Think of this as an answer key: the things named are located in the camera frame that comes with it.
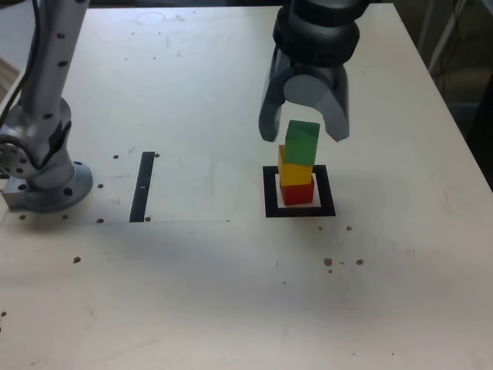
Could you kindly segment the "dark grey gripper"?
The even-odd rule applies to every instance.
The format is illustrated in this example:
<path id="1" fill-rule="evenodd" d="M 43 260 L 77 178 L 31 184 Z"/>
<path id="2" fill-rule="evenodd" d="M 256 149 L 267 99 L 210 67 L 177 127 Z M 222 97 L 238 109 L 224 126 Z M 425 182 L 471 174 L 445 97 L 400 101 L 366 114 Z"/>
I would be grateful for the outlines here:
<path id="1" fill-rule="evenodd" d="M 344 66 L 327 68 L 295 62 L 275 46 L 258 122 L 264 141 L 276 140 L 280 109 L 286 100 L 318 111 L 325 132 L 336 142 L 349 137 L 348 81 Z"/>

